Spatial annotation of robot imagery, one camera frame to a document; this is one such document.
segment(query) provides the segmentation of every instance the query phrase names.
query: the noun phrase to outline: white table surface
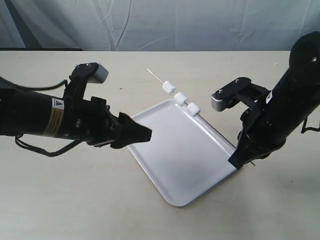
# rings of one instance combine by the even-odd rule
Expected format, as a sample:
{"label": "white table surface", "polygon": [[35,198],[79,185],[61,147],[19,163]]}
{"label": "white table surface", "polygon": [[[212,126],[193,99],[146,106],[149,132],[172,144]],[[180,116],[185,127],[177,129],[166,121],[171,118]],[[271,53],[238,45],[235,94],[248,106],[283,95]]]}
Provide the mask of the white table surface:
{"label": "white table surface", "polygon": [[[0,76],[26,86],[49,86],[74,65],[100,62],[104,84],[90,84],[85,97],[105,98],[111,111],[134,115],[168,99],[146,71],[202,108],[201,115],[236,144],[237,105],[211,107],[211,94],[236,77],[272,88],[288,67],[288,52],[0,52]],[[49,94],[61,97],[63,88]],[[320,110],[310,118],[318,126]],[[56,150],[65,140],[26,136]],[[243,170],[190,205],[177,208],[161,197],[131,154],[82,143],[48,158],[0,137],[1,240],[301,240],[320,239],[320,134],[300,134],[256,167]]]}

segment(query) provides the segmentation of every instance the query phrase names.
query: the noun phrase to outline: yellow warning label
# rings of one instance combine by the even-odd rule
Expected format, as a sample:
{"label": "yellow warning label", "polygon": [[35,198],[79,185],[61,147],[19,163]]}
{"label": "yellow warning label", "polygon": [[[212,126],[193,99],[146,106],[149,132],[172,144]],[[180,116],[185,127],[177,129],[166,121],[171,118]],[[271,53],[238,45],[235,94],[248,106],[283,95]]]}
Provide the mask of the yellow warning label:
{"label": "yellow warning label", "polygon": [[43,133],[44,136],[54,137],[62,123],[64,118],[65,102],[60,99],[52,98],[51,115],[48,121],[48,125]]}

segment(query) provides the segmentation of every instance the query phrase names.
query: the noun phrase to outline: white marshmallow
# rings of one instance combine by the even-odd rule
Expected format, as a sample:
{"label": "white marshmallow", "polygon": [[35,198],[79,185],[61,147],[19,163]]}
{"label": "white marshmallow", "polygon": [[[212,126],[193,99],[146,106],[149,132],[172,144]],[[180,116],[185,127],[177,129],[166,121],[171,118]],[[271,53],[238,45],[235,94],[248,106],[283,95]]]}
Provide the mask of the white marshmallow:
{"label": "white marshmallow", "polygon": [[188,101],[187,96],[184,95],[182,92],[178,92],[176,95],[174,95],[173,99],[180,106],[183,106]]}
{"label": "white marshmallow", "polygon": [[200,107],[198,107],[194,102],[189,103],[186,108],[193,117],[200,113]]}
{"label": "white marshmallow", "polygon": [[176,87],[171,84],[169,81],[165,81],[162,85],[162,89],[167,93],[167,94],[173,94],[176,90]]}

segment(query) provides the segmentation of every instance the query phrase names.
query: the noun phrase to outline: white tray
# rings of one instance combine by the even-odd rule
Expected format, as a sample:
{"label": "white tray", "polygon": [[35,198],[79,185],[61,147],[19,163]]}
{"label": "white tray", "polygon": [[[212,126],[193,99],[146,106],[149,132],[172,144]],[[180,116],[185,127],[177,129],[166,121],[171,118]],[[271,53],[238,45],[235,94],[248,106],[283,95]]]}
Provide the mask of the white tray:
{"label": "white tray", "polygon": [[152,129],[150,142],[128,146],[163,198],[184,206],[236,170],[228,158],[235,151],[200,116],[169,99],[133,117]]}

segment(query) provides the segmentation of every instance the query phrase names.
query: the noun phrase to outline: white curtain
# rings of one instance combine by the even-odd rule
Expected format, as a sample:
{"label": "white curtain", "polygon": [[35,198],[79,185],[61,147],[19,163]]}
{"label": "white curtain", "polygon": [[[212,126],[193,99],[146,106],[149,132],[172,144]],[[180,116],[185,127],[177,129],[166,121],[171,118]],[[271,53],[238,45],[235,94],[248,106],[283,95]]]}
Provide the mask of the white curtain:
{"label": "white curtain", "polygon": [[320,0],[12,2],[44,48],[277,51],[320,30]]}

